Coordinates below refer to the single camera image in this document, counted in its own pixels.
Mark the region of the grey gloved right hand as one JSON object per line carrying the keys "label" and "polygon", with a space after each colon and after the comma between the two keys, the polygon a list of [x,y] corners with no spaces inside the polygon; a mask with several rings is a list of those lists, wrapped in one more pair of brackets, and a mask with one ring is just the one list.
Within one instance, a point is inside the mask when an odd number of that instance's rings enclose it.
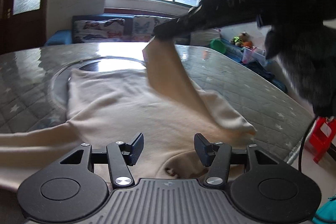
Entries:
{"label": "grey gloved right hand", "polygon": [[295,92],[320,117],[335,116],[335,29],[323,24],[273,26],[265,38],[266,58],[276,57]]}

